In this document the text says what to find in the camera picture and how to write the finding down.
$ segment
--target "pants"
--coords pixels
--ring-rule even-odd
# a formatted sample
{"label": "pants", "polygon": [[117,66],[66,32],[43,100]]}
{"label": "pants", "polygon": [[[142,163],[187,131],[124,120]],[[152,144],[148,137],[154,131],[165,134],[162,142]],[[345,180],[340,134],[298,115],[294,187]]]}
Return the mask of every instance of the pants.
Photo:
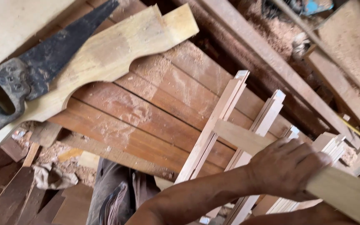
{"label": "pants", "polygon": [[127,184],[116,213],[118,224],[121,225],[128,221],[143,202],[160,192],[153,176],[100,158],[86,225],[100,225],[101,206],[121,183]]}

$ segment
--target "hand saw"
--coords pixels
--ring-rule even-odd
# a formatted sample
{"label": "hand saw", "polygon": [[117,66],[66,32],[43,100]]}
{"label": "hand saw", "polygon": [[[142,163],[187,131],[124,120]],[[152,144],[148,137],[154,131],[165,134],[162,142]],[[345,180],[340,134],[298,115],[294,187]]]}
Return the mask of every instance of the hand saw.
{"label": "hand saw", "polygon": [[15,108],[9,114],[0,105],[0,130],[24,114],[25,100],[34,100],[50,91],[51,81],[118,6],[117,0],[108,0],[52,37],[0,65],[0,87]]}

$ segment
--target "blue object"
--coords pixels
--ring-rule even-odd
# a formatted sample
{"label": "blue object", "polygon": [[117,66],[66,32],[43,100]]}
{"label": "blue object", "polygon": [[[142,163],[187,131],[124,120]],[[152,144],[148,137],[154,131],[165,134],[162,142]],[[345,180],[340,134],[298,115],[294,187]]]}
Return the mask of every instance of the blue object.
{"label": "blue object", "polygon": [[304,11],[302,14],[305,16],[310,16],[319,12],[330,10],[334,7],[332,0],[305,0],[304,3]]}

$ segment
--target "saw handle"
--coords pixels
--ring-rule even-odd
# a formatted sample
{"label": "saw handle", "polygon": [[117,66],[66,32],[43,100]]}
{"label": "saw handle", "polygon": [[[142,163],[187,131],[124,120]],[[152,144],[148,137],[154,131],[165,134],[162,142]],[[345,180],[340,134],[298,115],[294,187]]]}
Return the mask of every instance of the saw handle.
{"label": "saw handle", "polygon": [[30,86],[26,82],[27,75],[26,65],[18,58],[12,58],[0,65],[0,87],[15,106],[15,112],[9,114],[0,105],[0,130],[24,113],[24,98],[30,93]]}

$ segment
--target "black saw blade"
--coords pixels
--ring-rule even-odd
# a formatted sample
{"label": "black saw blade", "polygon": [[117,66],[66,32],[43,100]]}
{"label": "black saw blade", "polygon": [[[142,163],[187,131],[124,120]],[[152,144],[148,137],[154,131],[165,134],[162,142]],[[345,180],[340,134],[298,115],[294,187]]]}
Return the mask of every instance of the black saw blade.
{"label": "black saw blade", "polygon": [[118,0],[108,0],[18,57],[28,69],[27,81],[31,91],[26,100],[49,92],[49,83],[118,6]]}

